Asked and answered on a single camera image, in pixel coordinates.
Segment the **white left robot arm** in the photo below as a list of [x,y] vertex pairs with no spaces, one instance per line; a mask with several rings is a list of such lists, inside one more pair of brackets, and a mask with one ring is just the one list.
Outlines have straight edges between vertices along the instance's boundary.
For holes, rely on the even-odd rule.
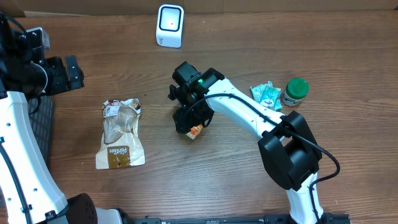
[[73,55],[45,58],[42,28],[1,21],[1,189],[9,223],[130,223],[120,209],[96,208],[87,194],[66,198],[41,155],[27,102],[84,86]]

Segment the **teal snack packet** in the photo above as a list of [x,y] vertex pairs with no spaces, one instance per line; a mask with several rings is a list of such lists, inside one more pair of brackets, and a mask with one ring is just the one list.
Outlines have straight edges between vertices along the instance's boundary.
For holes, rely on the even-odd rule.
[[258,86],[250,86],[250,91],[253,95],[253,98],[256,102],[260,102],[262,95],[264,94],[266,87],[273,87],[272,82],[269,80],[267,83],[261,83]]

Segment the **brown paper bread bag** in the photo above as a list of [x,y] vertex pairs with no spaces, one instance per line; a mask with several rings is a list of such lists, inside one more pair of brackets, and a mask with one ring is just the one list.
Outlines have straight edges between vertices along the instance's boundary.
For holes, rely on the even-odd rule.
[[120,169],[145,164],[138,136],[141,104],[137,98],[107,100],[102,104],[103,133],[96,153],[97,169]]

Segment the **orange tissue packet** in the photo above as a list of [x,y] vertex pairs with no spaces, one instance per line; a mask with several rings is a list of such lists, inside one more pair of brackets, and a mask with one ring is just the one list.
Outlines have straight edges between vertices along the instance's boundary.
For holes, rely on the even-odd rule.
[[186,134],[190,139],[195,139],[200,131],[203,129],[203,126],[200,124],[198,126],[194,126],[190,129],[190,131]]

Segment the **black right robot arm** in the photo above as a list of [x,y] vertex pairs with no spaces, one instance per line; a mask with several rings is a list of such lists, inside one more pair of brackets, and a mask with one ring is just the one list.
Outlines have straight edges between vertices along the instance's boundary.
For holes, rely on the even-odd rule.
[[207,127],[215,112],[225,115],[257,141],[266,172],[287,192],[291,219],[321,222],[323,209],[314,181],[322,154],[301,114],[286,116],[260,105],[214,68],[201,73],[183,62],[172,78],[176,84],[169,87],[169,99],[181,105],[173,115],[178,133]]

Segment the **green lid jar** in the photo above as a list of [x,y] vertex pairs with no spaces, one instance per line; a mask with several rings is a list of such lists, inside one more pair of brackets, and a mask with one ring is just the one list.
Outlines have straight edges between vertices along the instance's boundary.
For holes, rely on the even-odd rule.
[[309,84],[303,78],[291,79],[282,92],[281,101],[287,106],[295,106],[307,96],[309,92]]

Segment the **small teal tissue packet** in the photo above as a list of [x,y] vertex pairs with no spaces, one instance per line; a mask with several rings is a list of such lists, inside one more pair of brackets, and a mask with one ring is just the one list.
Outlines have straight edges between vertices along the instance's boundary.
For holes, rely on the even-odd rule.
[[279,111],[283,108],[280,101],[280,88],[274,88],[271,86],[265,87],[265,90],[260,99],[260,104],[274,111]]

